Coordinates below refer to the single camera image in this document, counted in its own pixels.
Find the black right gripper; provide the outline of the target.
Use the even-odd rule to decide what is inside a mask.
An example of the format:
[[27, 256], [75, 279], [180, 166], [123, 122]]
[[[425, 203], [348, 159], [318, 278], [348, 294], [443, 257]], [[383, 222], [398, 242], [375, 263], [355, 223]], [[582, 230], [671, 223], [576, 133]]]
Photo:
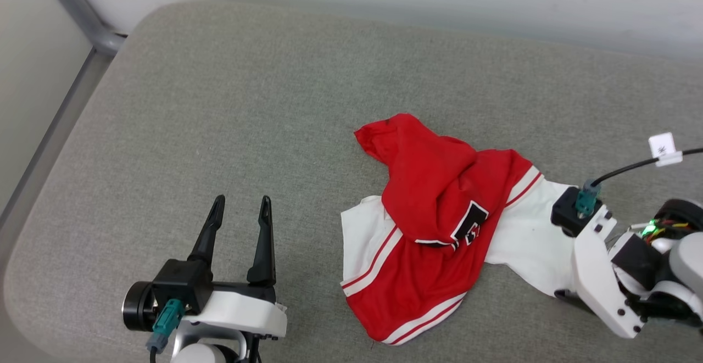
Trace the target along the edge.
[[[642, 322], [670, 320], [701, 328], [701, 298], [681, 282], [669, 263], [673, 247], [701, 231], [701, 204], [667, 200], [641, 231], [633, 229], [621, 235], [610, 251], [626, 307]], [[577, 292], [557, 289], [553, 295], [572, 307], [592, 311]]]

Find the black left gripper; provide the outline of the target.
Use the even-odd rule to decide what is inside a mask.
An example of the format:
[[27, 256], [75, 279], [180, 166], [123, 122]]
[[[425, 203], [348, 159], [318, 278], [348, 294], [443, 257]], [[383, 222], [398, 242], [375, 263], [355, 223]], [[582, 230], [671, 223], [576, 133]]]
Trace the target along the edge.
[[[213, 263], [214, 242], [216, 240], [216, 233], [222, 225], [225, 203], [225, 195], [218, 195], [214, 199], [208, 217], [203, 223], [203, 228], [188, 256], [189, 262], [204, 262], [208, 268], [211, 268], [211, 263]], [[264, 195], [262, 197], [258, 224], [260, 227], [259, 236], [257, 238], [253, 266], [249, 268], [247, 275], [248, 283], [214, 281], [214, 290], [236, 292], [274, 303], [276, 302], [274, 288], [260, 287], [274, 286], [276, 284], [273, 211], [271, 198], [269, 198], [269, 196]], [[158, 308], [158, 303], [153, 295], [152, 283], [150, 281], [138, 281], [131, 286], [128, 293], [126, 293], [121, 313], [128, 330], [142, 332], [153, 331], [153, 325], [157, 320], [158, 313], [160, 313], [160, 308]]]

